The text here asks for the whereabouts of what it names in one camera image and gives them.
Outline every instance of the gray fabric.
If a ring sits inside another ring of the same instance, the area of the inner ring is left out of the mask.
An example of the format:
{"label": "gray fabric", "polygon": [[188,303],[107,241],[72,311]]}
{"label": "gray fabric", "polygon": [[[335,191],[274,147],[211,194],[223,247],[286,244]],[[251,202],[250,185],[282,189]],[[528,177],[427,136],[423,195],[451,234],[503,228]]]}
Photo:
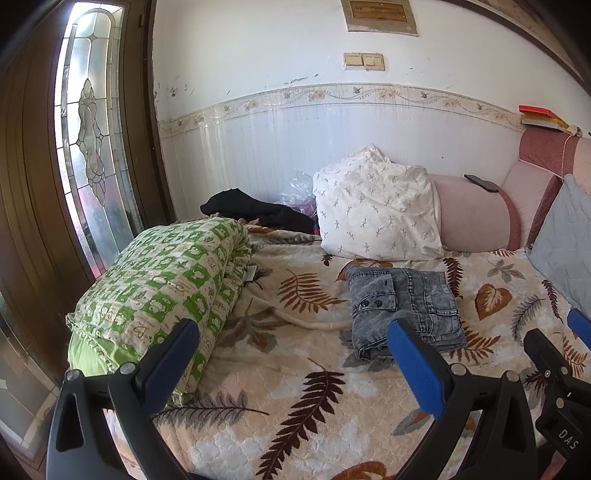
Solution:
{"label": "gray fabric", "polygon": [[528,258],[573,307],[591,317],[591,197],[572,175],[564,177]]}
{"label": "gray fabric", "polygon": [[353,306],[353,347],[360,359],[392,358],[388,325],[404,318],[440,352],[465,346],[456,299],[443,272],[350,265],[345,270]]}

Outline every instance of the screw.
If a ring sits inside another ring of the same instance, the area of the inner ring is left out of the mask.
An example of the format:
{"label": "screw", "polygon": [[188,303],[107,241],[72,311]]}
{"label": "screw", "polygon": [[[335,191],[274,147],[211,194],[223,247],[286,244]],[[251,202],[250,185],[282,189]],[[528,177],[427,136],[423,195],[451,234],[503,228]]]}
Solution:
{"label": "screw", "polygon": [[453,364],[452,365],[452,373],[454,375],[459,375],[461,377],[462,375],[466,375],[467,372],[468,372],[468,370],[462,364]]}
{"label": "screw", "polygon": [[129,362],[126,364],[121,365],[119,371],[124,375],[132,374],[135,371],[135,364]]}
{"label": "screw", "polygon": [[517,372],[514,372],[514,371],[512,371],[512,370],[509,370],[509,371],[507,372],[507,379],[508,379],[510,382],[516,383],[516,382],[518,382],[518,381],[519,381],[519,375],[517,374]]}
{"label": "screw", "polygon": [[80,376],[80,370],[70,370],[66,373],[66,378],[70,381],[75,380]]}

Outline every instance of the light switch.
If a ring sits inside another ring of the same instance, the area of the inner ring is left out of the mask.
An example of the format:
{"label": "light switch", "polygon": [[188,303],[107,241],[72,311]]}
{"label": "light switch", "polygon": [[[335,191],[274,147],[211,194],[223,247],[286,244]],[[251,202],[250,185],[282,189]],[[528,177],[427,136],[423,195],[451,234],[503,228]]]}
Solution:
{"label": "light switch", "polygon": [[345,53],[343,54],[345,67],[363,67],[363,54]]}
{"label": "light switch", "polygon": [[363,53],[362,57],[365,70],[384,71],[386,69],[384,56],[381,53]]}

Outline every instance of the blanket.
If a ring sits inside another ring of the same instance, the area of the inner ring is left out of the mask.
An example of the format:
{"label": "blanket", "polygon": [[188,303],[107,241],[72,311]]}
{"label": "blanket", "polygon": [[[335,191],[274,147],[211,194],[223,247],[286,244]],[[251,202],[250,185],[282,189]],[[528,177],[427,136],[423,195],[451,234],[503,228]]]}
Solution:
{"label": "blanket", "polygon": [[[325,253],[319,237],[249,231],[259,270],[226,322],[199,391],[153,418],[188,471],[219,480],[384,480],[410,457],[433,418],[420,410],[394,362],[356,357],[344,272],[350,262],[445,272],[467,344],[443,358],[473,374],[519,373],[533,418],[545,378],[522,347],[529,329],[539,328],[574,375],[589,379],[589,351],[565,325],[568,303],[524,250],[351,261]],[[108,418],[133,468],[115,416]],[[478,420],[478,412],[470,415],[442,478],[457,471]]]}
{"label": "blanket", "polygon": [[246,230],[235,220],[198,220],[142,232],[67,316],[73,332],[70,366],[87,376],[106,373],[89,371],[89,365],[115,371],[139,361],[180,319],[189,318],[199,325],[201,341],[173,394],[173,401],[182,404],[197,388],[249,259]]}

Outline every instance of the blue rubber pad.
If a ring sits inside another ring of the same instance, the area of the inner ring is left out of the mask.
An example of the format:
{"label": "blue rubber pad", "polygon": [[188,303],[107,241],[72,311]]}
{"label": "blue rubber pad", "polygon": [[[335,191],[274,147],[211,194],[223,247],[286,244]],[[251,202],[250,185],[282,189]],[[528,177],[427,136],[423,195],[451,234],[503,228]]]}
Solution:
{"label": "blue rubber pad", "polygon": [[578,310],[571,310],[567,318],[570,329],[591,349],[591,320]]}
{"label": "blue rubber pad", "polygon": [[144,411],[161,411],[199,346],[197,323],[188,322],[144,382]]}
{"label": "blue rubber pad", "polygon": [[422,411],[438,418],[445,406],[443,382],[398,322],[390,323],[388,347]]}

